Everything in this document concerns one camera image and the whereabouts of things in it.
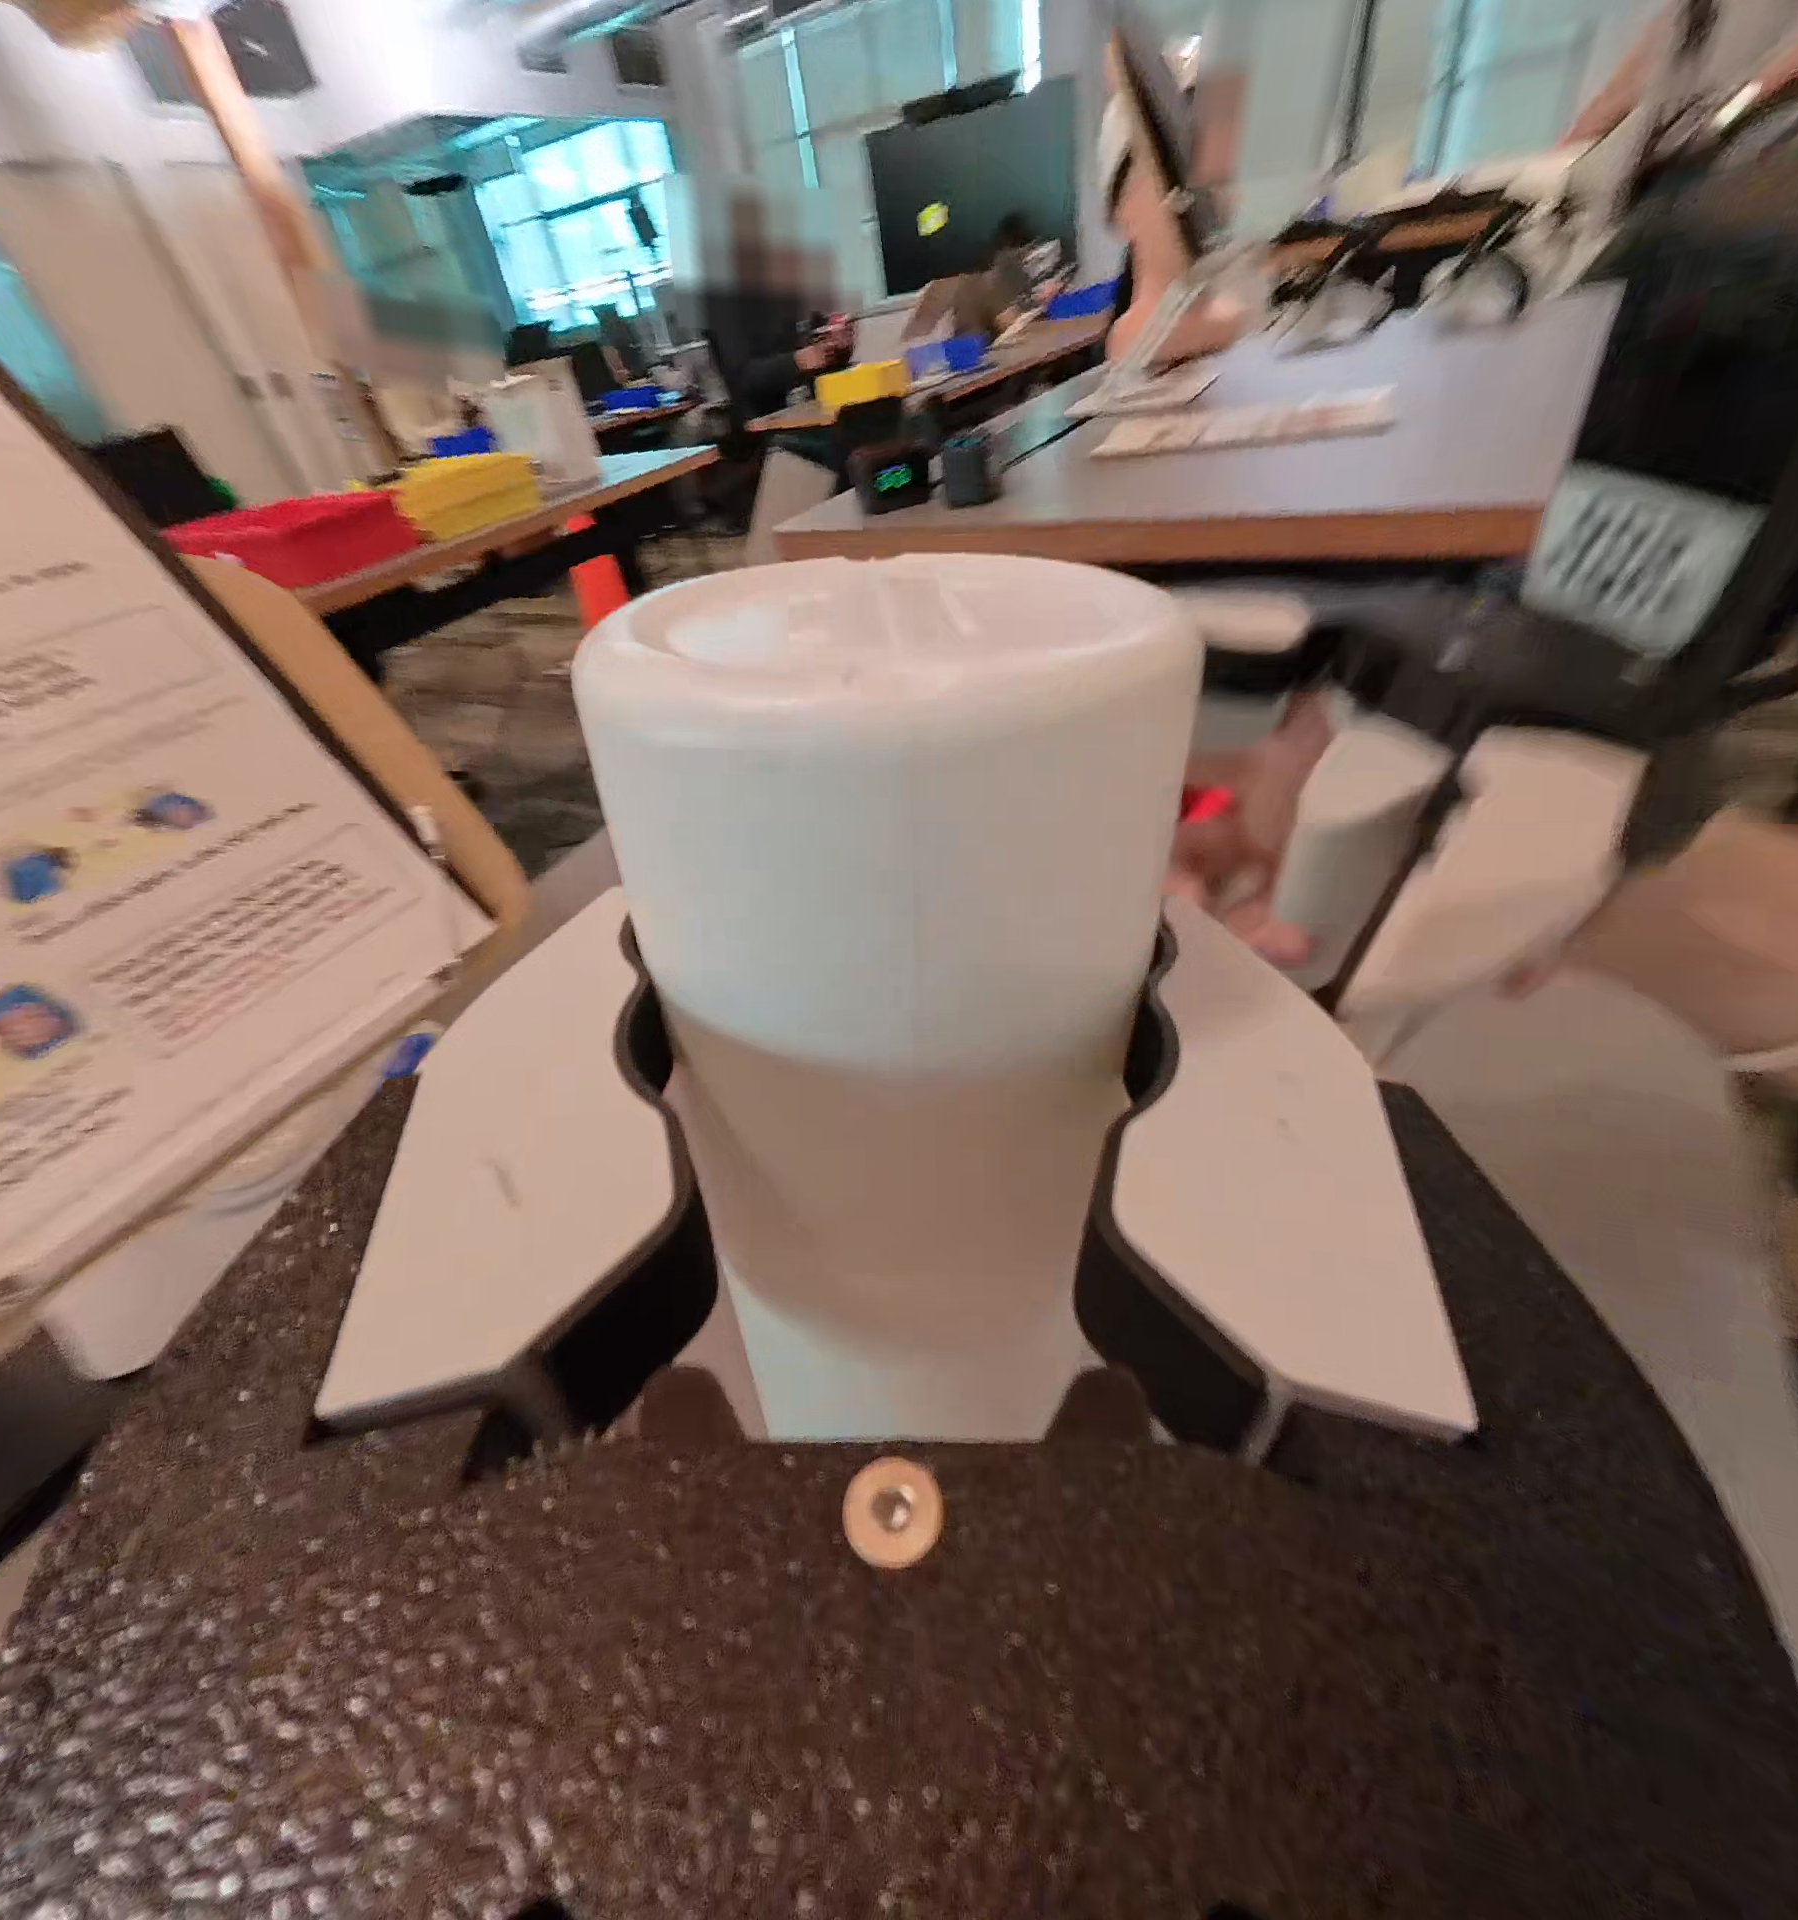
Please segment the printed instruction sheet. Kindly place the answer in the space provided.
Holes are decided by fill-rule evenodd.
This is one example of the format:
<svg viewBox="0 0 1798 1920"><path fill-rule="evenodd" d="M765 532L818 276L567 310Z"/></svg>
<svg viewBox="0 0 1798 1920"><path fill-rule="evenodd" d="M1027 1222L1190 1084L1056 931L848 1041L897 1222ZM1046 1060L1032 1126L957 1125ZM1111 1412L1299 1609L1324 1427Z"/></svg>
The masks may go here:
<svg viewBox="0 0 1798 1920"><path fill-rule="evenodd" d="M0 1308L392 1040L492 929L0 369Z"/></svg>

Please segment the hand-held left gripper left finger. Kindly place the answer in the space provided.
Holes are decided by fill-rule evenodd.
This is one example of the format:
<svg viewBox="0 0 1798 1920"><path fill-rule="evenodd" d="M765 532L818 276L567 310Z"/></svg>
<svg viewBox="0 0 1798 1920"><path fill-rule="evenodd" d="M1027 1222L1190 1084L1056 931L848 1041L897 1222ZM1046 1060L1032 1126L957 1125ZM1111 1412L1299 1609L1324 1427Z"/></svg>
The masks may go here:
<svg viewBox="0 0 1798 1920"><path fill-rule="evenodd" d="M719 1368L719 1261L672 1037L621 900L527 951L433 1048L315 1394L329 1430L494 1413L610 1427Z"/></svg>

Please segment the person's right hand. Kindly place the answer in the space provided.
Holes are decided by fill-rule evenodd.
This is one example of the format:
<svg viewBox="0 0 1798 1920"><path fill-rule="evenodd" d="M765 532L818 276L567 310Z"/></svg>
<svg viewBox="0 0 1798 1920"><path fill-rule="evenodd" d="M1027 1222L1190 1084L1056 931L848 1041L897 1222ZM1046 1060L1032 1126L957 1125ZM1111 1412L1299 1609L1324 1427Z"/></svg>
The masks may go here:
<svg viewBox="0 0 1798 1920"><path fill-rule="evenodd" d="M1277 970L1296 977L1317 924L1271 913L1302 796L1319 762L1349 743L1324 694L1301 694L1252 746L1198 752L1187 786L1233 786L1229 835L1179 837L1168 894L1209 919ZM1561 970L1619 983L1689 1028L1734 1073L1774 1082L1798 1101L1798 830L1731 809L1684 846L1626 873L1610 870L1582 915L1546 940L1503 931L1463 937L1463 983L1533 994Z"/></svg>

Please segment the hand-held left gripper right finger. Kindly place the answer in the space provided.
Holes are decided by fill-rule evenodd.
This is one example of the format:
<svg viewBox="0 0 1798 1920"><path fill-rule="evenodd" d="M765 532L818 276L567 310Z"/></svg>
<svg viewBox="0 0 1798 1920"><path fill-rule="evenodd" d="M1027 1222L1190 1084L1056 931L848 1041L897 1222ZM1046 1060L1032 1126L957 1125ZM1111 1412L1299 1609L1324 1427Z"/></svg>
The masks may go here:
<svg viewBox="0 0 1798 1920"><path fill-rule="evenodd" d="M1168 900L1075 1282L1078 1331L1177 1444L1267 1456L1296 1412L1433 1442L1479 1413L1356 1044Z"/></svg>

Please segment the white paper strip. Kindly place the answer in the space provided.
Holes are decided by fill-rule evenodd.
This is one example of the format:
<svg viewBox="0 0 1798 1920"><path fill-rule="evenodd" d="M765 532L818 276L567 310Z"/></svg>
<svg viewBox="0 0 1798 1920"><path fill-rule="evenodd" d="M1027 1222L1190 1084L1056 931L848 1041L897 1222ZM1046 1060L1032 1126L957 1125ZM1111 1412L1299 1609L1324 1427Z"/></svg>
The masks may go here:
<svg viewBox="0 0 1798 1920"><path fill-rule="evenodd" d="M1363 438L1396 417L1396 386L1338 390L1286 403L1133 416L1113 423L1090 450L1098 461L1135 461L1194 451L1230 451Z"/></svg>

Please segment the white plastic bottle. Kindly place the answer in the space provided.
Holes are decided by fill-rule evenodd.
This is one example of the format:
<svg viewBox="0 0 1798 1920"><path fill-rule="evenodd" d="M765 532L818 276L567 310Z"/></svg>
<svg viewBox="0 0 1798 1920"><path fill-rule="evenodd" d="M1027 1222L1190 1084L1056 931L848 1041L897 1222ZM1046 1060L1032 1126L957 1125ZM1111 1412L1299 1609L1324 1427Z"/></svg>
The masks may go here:
<svg viewBox="0 0 1798 1920"><path fill-rule="evenodd" d="M659 590L575 712L776 1439L1027 1442L1151 968L1203 649L1011 558Z"/></svg>

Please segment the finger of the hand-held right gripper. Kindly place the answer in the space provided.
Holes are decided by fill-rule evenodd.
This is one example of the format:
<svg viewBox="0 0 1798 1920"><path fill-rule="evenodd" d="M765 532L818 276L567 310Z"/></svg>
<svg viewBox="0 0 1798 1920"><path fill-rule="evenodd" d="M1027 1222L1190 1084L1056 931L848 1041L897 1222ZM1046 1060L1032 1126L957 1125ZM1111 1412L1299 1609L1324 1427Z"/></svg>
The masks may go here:
<svg viewBox="0 0 1798 1920"><path fill-rule="evenodd" d="M1179 587L1175 606L1198 629L1211 668L1285 668L1302 655L1314 629L1311 605L1279 588Z"/></svg>

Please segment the stack of yellow bins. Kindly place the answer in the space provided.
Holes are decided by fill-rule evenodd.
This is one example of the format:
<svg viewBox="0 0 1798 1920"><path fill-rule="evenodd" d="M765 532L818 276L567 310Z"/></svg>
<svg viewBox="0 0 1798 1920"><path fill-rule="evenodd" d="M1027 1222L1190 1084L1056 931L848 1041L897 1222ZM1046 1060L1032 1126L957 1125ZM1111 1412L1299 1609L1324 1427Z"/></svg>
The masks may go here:
<svg viewBox="0 0 1798 1920"><path fill-rule="evenodd" d="M387 481L382 493L429 545L489 532L544 505L534 461L501 450L419 461Z"/></svg>

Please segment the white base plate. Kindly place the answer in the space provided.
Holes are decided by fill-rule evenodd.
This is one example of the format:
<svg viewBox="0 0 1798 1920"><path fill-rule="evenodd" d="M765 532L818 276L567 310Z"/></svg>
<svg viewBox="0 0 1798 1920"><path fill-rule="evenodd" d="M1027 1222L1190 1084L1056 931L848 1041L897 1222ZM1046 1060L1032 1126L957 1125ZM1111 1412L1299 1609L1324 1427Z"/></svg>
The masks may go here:
<svg viewBox="0 0 1798 1920"><path fill-rule="evenodd" d="M48 1302L42 1329L77 1377L126 1379L165 1351L191 1312L381 1092L379 1066L390 1048L387 1044L311 1094Z"/></svg>

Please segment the black monitor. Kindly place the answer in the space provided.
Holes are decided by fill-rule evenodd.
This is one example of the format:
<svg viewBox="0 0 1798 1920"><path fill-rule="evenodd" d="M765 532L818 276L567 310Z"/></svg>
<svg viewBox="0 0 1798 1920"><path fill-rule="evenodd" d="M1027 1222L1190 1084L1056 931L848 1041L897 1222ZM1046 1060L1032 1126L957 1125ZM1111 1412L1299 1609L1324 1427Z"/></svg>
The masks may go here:
<svg viewBox="0 0 1798 1920"><path fill-rule="evenodd" d="M1078 252L1078 107L1071 78L862 140L888 295L979 273L1002 225Z"/></svg>

